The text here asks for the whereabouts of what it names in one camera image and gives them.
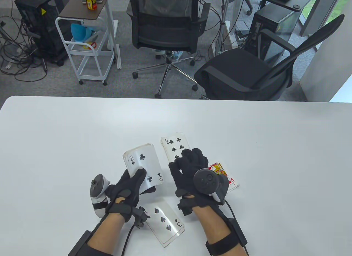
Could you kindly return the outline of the person's right hand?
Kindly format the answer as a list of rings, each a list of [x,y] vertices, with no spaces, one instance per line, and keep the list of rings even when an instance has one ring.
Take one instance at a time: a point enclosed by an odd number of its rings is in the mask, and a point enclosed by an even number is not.
[[[210,207],[227,222],[228,218],[221,211],[214,198],[201,193],[195,187],[194,175],[198,170],[204,168],[208,168],[208,159],[198,148],[184,149],[181,157],[169,163],[169,169],[177,187],[175,194],[178,198],[181,198],[177,206],[184,216],[190,215],[194,207]]]

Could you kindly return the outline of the person's left hand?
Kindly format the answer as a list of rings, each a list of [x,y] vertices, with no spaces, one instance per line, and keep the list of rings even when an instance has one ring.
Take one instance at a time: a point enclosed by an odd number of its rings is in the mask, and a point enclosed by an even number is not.
[[[141,185],[146,178],[146,170],[140,168],[130,177],[128,170],[125,170],[121,179],[115,184],[107,187],[105,194],[110,198],[105,212],[121,214],[128,222],[132,216],[132,208],[137,207],[140,194],[154,193],[156,187],[151,187],[145,191],[140,191]]]

